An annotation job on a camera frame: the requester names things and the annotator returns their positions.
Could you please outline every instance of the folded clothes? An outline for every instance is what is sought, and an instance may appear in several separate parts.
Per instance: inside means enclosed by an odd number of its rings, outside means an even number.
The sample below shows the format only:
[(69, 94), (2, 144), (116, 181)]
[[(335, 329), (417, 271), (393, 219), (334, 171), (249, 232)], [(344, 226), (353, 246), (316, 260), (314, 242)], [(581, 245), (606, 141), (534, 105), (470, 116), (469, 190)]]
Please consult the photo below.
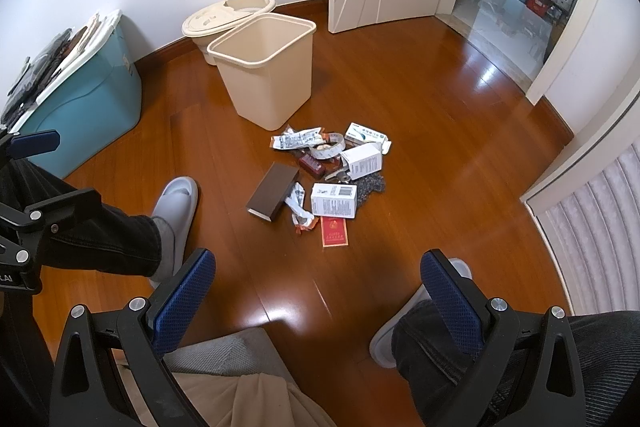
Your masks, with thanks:
[(33, 105), (38, 94), (49, 84), (51, 76), (62, 62), (70, 36), (70, 28), (55, 36), (29, 65), (18, 83), (12, 87), (0, 116), (2, 124), (10, 128)]

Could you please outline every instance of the red basket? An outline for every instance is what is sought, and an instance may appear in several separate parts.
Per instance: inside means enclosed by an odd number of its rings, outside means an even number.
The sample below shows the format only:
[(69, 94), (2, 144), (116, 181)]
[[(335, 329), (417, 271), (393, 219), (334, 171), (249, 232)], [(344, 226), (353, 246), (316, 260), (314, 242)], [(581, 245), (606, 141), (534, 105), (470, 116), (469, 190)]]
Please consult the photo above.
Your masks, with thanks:
[(549, 0), (527, 0), (527, 8), (540, 17), (545, 17), (546, 11), (551, 7)]

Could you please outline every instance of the beige fabric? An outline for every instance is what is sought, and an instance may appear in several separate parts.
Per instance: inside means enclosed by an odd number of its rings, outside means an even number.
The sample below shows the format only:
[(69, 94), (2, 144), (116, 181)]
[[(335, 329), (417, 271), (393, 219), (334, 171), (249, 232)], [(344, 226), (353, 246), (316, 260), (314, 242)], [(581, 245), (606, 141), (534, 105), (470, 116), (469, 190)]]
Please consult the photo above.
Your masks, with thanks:
[[(131, 371), (120, 366), (120, 375), (142, 424), (157, 427)], [(174, 378), (210, 427), (335, 427), (318, 404), (281, 377), (174, 373)]]

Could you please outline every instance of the tape roll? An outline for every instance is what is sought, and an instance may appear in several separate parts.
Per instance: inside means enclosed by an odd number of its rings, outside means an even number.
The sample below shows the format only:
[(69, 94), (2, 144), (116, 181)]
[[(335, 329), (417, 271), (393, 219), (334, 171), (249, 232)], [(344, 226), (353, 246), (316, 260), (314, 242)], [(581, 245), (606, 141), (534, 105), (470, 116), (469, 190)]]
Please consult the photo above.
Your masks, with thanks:
[(327, 144), (310, 147), (309, 154), (316, 160), (329, 160), (344, 151), (344, 147), (344, 137), (340, 133), (328, 133)]

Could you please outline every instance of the beige trash bin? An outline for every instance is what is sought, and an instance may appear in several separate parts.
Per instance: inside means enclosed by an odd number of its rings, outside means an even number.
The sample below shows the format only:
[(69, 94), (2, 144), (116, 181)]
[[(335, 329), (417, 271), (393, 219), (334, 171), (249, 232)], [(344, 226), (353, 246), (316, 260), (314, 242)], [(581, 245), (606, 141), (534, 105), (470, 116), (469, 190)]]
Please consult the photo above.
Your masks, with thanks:
[(204, 60), (216, 65), (207, 53), (207, 46), (223, 33), (243, 23), (251, 14), (264, 14), (276, 6), (275, 0), (224, 0), (189, 16), (182, 24), (182, 35), (191, 37), (204, 55)]
[(260, 14), (207, 47), (238, 115), (274, 131), (308, 100), (315, 31), (313, 21)]

